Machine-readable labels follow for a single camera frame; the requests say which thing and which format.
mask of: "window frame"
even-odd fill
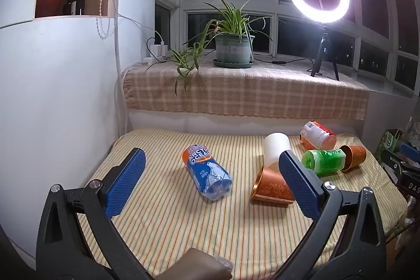
[[[235,6],[242,6],[247,0],[226,0],[232,2]],[[208,2],[220,6],[219,0],[156,0],[156,4],[171,10],[171,47],[182,49],[182,44],[188,40],[187,18],[188,14],[206,14],[215,13],[216,11],[209,6],[203,4]],[[354,53],[352,67],[340,65],[340,68],[353,70],[356,69],[361,74],[371,77],[390,80],[400,85],[412,93],[419,94],[420,91],[420,63],[418,63],[417,77],[414,91],[395,81],[396,61],[398,55],[419,61],[419,57],[398,50],[398,12],[395,0],[387,0],[389,38],[385,38],[379,33],[363,26],[362,24],[362,0],[352,0],[355,11],[355,23],[347,19],[343,19],[336,23],[328,25],[331,29],[339,31],[345,35],[354,38]],[[420,0],[414,0],[417,13],[417,24],[420,28]],[[270,46],[269,53],[259,53],[265,56],[275,57],[277,55],[278,40],[278,19],[288,18],[300,22],[313,24],[313,21],[306,18],[292,3],[279,2],[279,0],[250,0],[246,4],[244,10],[252,15],[263,15],[272,17],[270,24]],[[388,54],[388,63],[386,76],[377,75],[371,72],[359,70],[360,47],[362,40],[375,46]]]

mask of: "white cable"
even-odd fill
[[[127,72],[131,68],[131,66],[129,68],[127,68],[127,70],[124,73],[124,76],[122,76],[122,74],[121,74],[121,64],[120,64],[120,50],[119,50],[119,43],[118,43],[118,16],[119,17],[122,17],[122,18],[125,18],[125,19],[128,19],[129,21],[131,21],[133,23],[136,23],[138,25],[141,25],[141,26],[143,26],[145,28],[148,28],[148,29],[156,32],[159,35],[159,37],[161,39],[161,42],[163,42],[163,38],[160,35],[160,33],[157,32],[155,29],[152,29],[152,28],[148,27],[147,25],[144,25],[142,23],[139,23],[138,21],[135,21],[132,18],[129,18],[129,17],[126,17],[126,16],[123,16],[123,15],[119,14],[118,13],[118,8],[117,8],[117,4],[116,4],[115,0],[112,0],[112,3],[114,5],[114,10],[115,10],[115,14],[114,14],[114,33],[115,33],[115,35],[114,35],[114,43],[115,43],[115,62],[116,62],[116,67],[117,67],[117,83],[118,83],[118,89],[120,90],[121,95],[122,95],[122,100],[123,100],[124,109],[125,109],[125,113],[124,113],[125,114],[124,115],[125,116],[125,125],[124,125],[124,129],[123,129],[123,134],[125,134],[125,133],[127,133],[128,116],[129,115],[128,115],[127,102],[125,101],[125,94],[124,94],[124,88],[123,88],[123,80],[124,80],[125,76],[127,75]],[[119,106],[118,106],[117,101],[116,101],[115,110],[117,111],[117,117],[118,117],[118,133],[119,133],[119,135],[122,135],[121,134],[121,131],[120,131],[120,121],[121,121],[121,119],[120,119],[120,113],[119,113],[119,109],[118,108],[119,108]]]

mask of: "brown leather pouch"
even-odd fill
[[[190,248],[156,280],[229,280],[232,274],[211,255]]]

